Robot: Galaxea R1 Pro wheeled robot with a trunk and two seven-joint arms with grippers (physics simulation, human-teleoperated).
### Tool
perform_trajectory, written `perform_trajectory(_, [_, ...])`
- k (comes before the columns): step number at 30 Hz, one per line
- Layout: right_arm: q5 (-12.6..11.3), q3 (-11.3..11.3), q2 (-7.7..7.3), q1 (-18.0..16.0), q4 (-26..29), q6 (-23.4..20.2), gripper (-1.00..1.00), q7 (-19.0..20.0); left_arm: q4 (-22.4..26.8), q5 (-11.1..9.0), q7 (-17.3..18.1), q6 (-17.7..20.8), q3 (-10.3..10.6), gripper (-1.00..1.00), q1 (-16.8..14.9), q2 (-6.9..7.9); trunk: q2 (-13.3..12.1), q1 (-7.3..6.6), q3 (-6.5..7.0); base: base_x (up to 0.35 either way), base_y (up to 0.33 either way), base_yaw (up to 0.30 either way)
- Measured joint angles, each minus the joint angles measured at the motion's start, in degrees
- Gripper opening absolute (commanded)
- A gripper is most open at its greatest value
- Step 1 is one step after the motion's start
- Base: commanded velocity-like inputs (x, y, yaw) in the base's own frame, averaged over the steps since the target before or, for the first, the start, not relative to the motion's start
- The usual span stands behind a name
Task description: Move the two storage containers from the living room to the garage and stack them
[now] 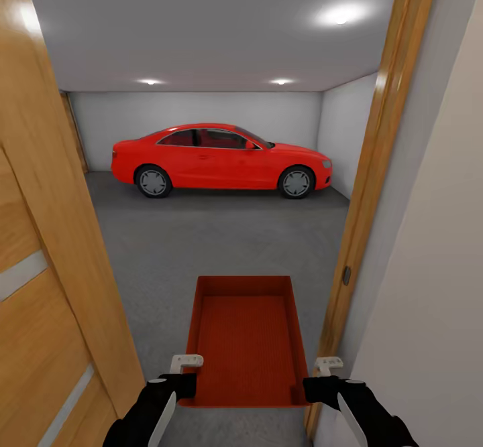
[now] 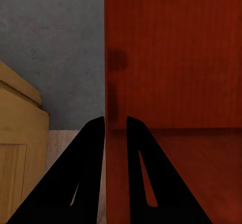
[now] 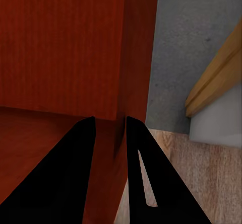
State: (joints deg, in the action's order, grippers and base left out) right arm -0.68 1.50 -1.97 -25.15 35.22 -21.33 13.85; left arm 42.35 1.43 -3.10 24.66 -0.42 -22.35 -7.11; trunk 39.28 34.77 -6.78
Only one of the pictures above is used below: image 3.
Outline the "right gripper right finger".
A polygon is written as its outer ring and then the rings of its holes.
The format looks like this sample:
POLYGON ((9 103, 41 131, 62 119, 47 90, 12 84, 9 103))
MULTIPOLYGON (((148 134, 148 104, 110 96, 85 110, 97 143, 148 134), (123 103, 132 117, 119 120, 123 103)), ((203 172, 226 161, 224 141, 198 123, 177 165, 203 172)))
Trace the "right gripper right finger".
POLYGON ((145 124, 127 117, 130 224, 211 224, 145 124), (158 207, 146 204, 138 150, 158 207))

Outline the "storage box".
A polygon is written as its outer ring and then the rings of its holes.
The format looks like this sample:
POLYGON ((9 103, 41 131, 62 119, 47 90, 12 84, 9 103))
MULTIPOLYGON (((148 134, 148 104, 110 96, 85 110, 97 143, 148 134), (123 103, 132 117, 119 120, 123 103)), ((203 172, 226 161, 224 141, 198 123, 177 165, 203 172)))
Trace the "storage box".
POLYGON ((157 1, 0 0, 0 204, 93 116, 82 224, 114 223, 127 117, 146 120, 157 1))

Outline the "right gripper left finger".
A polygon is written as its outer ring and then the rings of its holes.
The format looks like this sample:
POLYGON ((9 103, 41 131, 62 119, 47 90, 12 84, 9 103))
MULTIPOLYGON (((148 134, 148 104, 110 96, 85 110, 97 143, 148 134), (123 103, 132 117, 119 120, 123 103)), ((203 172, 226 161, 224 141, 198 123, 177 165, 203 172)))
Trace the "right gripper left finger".
POLYGON ((76 123, 0 204, 0 224, 82 224, 95 117, 76 123))

